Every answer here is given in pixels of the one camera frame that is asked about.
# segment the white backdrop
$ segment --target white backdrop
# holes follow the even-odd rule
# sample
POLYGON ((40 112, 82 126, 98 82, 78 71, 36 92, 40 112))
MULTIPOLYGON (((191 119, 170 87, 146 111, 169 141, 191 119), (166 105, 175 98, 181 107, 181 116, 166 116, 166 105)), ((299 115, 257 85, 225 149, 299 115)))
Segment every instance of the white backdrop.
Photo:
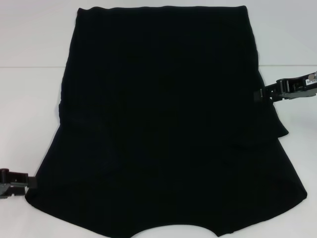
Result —
MULTIPOLYGON (((77 9, 163 5, 246 5, 266 84, 317 70, 317 2, 311 0, 0 0, 0 168, 34 175, 50 146, 77 9)), ((280 141, 308 198, 285 214, 224 238, 317 237, 316 105, 317 97, 275 105, 290 131, 280 141)), ((0 235, 103 237, 42 213, 23 197, 0 200, 0 235)), ((169 226, 134 238, 214 237, 200 227, 169 226)))

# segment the black clip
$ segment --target black clip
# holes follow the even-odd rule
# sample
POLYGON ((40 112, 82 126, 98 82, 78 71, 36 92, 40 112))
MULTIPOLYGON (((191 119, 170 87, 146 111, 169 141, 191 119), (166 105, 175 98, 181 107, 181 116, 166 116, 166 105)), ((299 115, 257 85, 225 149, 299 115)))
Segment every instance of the black clip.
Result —
POLYGON ((317 72, 298 78, 283 78, 254 92, 254 102, 312 97, 317 93, 317 72))
POLYGON ((25 187, 36 188, 35 177, 28 174, 9 172, 8 169, 0 169, 0 199, 14 196, 24 196, 25 187))

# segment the black garment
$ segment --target black garment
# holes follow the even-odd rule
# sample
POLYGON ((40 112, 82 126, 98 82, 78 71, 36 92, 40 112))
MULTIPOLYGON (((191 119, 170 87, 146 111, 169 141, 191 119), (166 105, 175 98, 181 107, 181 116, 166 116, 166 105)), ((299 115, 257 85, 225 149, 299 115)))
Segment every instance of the black garment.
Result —
POLYGON ((191 224, 217 236, 307 194, 278 137, 243 7, 78 10, 60 127, 27 193, 112 238, 191 224))

